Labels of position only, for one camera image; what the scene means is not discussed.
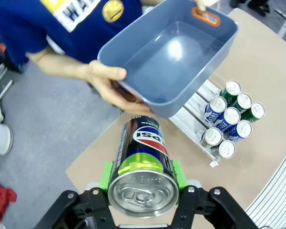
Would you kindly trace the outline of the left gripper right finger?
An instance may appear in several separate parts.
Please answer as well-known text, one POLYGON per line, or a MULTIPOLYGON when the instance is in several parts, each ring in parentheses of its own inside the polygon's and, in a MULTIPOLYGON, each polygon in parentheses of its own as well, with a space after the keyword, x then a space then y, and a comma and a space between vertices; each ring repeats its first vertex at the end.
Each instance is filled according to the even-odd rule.
POLYGON ((256 224, 223 187, 209 191, 185 178, 179 161, 173 161, 174 174, 181 188, 178 207, 170 229, 190 229, 195 215, 203 215, 215 229, 255 229, 256 224))

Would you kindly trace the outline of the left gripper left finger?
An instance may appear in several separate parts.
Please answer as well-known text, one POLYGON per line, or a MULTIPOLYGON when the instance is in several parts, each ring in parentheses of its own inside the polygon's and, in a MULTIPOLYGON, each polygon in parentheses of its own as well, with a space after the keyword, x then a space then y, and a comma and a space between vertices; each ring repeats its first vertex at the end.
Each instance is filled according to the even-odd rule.
POLYGON ((36 229, 83 229, 91 217, 96 229, 116 229, 109 210, 108 187, 113 162, 107 162, 99 183, 78 194, 63 191, 35 226, 36 229))

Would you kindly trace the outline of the person's right hand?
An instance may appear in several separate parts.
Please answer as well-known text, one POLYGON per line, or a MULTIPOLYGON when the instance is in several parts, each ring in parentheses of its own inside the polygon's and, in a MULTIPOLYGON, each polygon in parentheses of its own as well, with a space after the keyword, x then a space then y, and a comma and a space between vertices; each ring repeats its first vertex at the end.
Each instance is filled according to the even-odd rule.
POLYGON ((110 67, 98 61, 91 61, 88 65, 88 72, 91 85, 103 100, 133 115, 154 116, 148 106, 136 102, 118 89, 117 83, 127 74, 124 68, 110 67))

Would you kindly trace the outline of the person's left hand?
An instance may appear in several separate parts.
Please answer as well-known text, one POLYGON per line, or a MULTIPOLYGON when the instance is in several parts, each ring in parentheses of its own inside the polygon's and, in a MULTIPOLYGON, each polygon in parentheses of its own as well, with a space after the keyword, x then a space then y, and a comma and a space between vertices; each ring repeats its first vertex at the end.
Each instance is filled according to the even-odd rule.
POLYGON ((207 8, 220 10, 221 0, 195 0, 198 8, 202 11, 206 11, 207 8))

